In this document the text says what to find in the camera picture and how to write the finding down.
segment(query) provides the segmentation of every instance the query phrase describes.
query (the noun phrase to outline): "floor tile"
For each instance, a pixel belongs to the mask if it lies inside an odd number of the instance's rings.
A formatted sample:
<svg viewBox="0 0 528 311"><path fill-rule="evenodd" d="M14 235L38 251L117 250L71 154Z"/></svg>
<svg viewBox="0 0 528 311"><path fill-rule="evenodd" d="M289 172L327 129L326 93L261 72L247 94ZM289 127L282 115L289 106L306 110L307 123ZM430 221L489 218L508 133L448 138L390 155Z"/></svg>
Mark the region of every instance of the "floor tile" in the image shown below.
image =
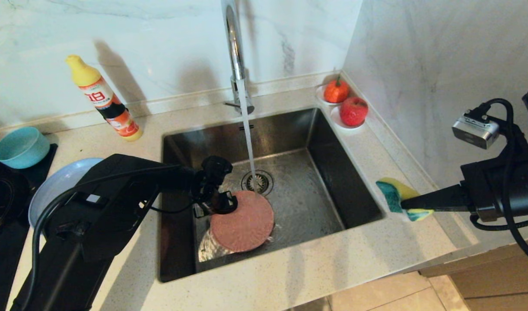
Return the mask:
<svg viewBox="0 0 528 311"><path fill-rule="evenodd" d="M430 287L418 272L377 279L329 296L333 311L367 311Z"/></svg>
<svg viewBox="0 0 528 311"><path fill-rule="evenodd" d="M447 311L469 311L449 276L432 277L429 282Z"/></svg>
<svg viewBox="0 0 528 311"><path fill-rule="evenodd" d="M372 311L445 311L432 287L399 300L381 305Z"/></svg>

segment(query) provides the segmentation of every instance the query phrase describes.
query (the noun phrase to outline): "sponge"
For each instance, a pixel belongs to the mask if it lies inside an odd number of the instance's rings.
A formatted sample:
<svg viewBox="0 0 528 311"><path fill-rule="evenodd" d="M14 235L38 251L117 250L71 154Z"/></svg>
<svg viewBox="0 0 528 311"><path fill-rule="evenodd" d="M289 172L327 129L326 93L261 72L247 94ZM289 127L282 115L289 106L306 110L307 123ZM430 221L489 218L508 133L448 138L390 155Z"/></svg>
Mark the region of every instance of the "sponge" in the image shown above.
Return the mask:
<svg viewBox="0 0 528 311"><path fill-rule="evenodd" d="M420 194L394 178L381 178L376 181L376 185L385 196L389 210L393 213L405 213L410 221L422 220L433 213L432 210L424 209L403 210L401 207L402 201L417 197Z"/></svg>

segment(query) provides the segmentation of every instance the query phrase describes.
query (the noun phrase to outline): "small white dish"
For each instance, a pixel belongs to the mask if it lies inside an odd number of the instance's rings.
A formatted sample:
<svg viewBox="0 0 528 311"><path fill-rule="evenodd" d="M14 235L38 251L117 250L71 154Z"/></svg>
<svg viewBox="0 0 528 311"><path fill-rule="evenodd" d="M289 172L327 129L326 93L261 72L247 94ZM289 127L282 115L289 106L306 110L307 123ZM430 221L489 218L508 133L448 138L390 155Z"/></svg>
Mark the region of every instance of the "small white dish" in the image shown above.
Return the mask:
<svg viewBox="0 0 528 311"><path fill-rule="evenodd" d="M325 104L327 106L338 106L340 105L341 103L334 103L334 102L328 102L327 100L325 100L324 98L324 92L325 92L325 87L327 85L321 85L321 86L318 86L316 87L316 98L322 102L322 104Z"/></svg>
<svg viewBox="0 0 528 311"><path fill-rule="evenodd" d="M359 130L363 128L363 125L364 123L366 123L366 120L364 120L364 122L359 126L347 126L341 121L341 114L339 113L339 110L340 110L339 106L337 106L331 109L331 113L330 113L331 119L333 120L333 122L335 122L335 125L337 125L337 127L343 130Z"/></svg>

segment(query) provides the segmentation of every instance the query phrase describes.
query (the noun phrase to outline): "countertop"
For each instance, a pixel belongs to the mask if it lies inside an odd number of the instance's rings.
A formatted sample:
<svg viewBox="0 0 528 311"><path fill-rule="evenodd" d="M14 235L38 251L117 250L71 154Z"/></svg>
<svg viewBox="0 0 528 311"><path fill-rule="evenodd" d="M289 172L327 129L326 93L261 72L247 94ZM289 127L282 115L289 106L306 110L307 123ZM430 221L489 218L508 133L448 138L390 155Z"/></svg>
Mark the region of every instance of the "countertop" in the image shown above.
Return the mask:
<svg viewBox="0 0 528 311"><path fill-rule="evenodd" d="M251 118L320 107L331 121L330 108L317 102L313 88L255 97L253 103L256 109ZM371 110L368 120L374 118ZM216 104L137 118L145 133L136 142L120 139L107 124L57 132L48 135L51 143L59 144L49 174L79 159L104 158L114 153L161 161L163 136L240 120L233 108ZM455 251L456 246L435 217L409 222L388 212L375 181L382 177L413 185L417 181L406 179L400 163L397 165L391 158L367 123L357 131L335 128L335 132L385 218L161 283L157 279L159 215L150 211L130 243L112 262L93 310L283 310ZM31 236L32 230L10 301L31 268Z"/></svg>

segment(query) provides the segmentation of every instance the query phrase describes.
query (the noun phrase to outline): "detergent bottle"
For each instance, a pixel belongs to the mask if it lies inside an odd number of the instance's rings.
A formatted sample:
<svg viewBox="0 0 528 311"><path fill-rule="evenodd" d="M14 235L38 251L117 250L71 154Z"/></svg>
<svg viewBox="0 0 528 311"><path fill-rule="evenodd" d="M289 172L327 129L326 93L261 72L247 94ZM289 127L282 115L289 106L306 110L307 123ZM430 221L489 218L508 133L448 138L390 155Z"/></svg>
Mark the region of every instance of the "detergent bottle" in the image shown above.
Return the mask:
<svg viewBox="0 0 528 311"><path fill-rule="evenodd" d="M80 88L87 99L95 105L103 118L118 135L130 142L143 134L130 112L108 86L101 73L84 63L78 55L69 55L67 64L72 70L72 81Z"/></svg>

